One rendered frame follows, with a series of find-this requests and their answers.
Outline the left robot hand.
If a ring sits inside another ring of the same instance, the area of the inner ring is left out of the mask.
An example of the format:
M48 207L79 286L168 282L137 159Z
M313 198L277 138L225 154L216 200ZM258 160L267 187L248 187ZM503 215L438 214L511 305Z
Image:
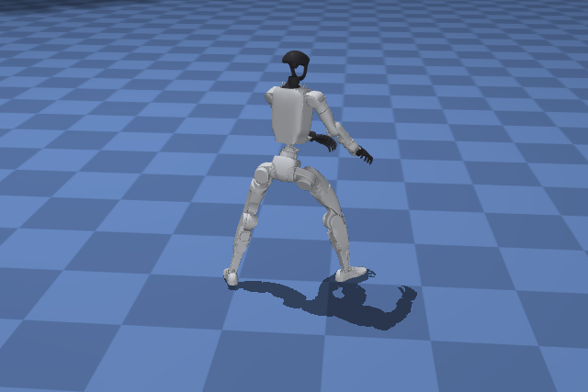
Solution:
M310 131L309 136L312 137L310 141L316 140L317 142L325 145L329 149L329 151L331 151L331 148L332 148L332 151L334 149L336 149L337 144L336 144L335 140L332 139L332 137L329 137L327 135L322 135L322 134L316 134L315 131Z

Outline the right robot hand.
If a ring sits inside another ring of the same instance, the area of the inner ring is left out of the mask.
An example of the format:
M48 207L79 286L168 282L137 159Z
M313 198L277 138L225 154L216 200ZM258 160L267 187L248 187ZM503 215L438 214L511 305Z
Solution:
M357 146L359 146L359 145L357 145ZM372 156L371 156L371 155L369 155L369 154L368 154L368 152L367 152L365 149L363 149L361 146L359 146L359 147L361 148L361 150L357 150L357 151L356 151L356 155L357 155L357 156L361 156L361 157L360 157L361 159L363 158L363 156L365 156L365 159L364 159L364 161L366 161L366 159L367 159L367 162L369 162L369 160L370 160L369 164L371 164L371 163L372 163L372 161L373 161L373 158L372 158Z

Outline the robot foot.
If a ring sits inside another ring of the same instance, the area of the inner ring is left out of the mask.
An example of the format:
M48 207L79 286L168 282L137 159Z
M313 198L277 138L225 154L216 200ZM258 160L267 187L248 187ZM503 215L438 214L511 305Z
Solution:
M344 282L347 279L350 279L353 277L358 277L358 276L365 274L367 272L367 268L363 267L363 266L359 266L359 267L351 266L351 267L352 267L352 270L348 270L348 272L345 272L344 268L338 270L335 275L335 281ZM349 265L348 265L348 268L349 268Z
M238 276L237 273L234 272L234 269L232 271L231 274L229 274L229 269L230 268L226 268L223 271L223 276L224 278L227 280L227 284L230 286L236 286L238 285Z

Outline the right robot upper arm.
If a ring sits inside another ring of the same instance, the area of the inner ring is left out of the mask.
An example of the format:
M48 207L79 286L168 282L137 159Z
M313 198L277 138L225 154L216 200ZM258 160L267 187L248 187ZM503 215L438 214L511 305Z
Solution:
M334 116L326 103L325 96L319 91L307 91L304 93L307 105L314 108L320 120L326 127L326 132L329 137L336 137L340 135L334 122Z

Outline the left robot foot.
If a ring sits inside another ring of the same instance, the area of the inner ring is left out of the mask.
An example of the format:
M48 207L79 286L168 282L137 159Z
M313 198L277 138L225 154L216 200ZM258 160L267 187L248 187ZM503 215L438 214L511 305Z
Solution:
M229 274L229 269L230 268L226 268L223 271L223 276L224 278L227 280L227 284L230 286L236 286L238 285L238 276L237 273L234 272L234 269L232 271L231 274Z

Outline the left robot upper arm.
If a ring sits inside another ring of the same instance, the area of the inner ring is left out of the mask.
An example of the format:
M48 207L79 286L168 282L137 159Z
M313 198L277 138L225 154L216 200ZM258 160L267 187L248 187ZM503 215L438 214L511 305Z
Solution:
M274 92L275 88L276 88L276 86L272 87L265 94L265 99L269 103L269 105L271 106L271 108L272 108L272 95L273 95L273 92Z

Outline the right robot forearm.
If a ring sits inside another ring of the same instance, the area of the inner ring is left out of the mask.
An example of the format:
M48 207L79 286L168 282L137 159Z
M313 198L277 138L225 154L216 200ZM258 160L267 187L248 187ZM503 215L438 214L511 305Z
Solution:
M353 156L357 156L356 151L361 150L361 148L357 146L357 143L349 136L341 123L336 122L335 126L340 133L336 140L342 144L349 151L349 153L351 153Z

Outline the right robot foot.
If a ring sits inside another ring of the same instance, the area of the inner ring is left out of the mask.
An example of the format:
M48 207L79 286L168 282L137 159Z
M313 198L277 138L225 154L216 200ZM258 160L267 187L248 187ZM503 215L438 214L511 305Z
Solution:
M363 267L363 266L359 266L359 267L351 266L351 267L352 267L352 270L348 270L348 272L345 272L344 268L338 270L335 275L335 281L344 282L347 279L350 279L353 277L358 277L358 276L365 274L367 272L367 268ZM349 268L349 265L348 265L348 268Z

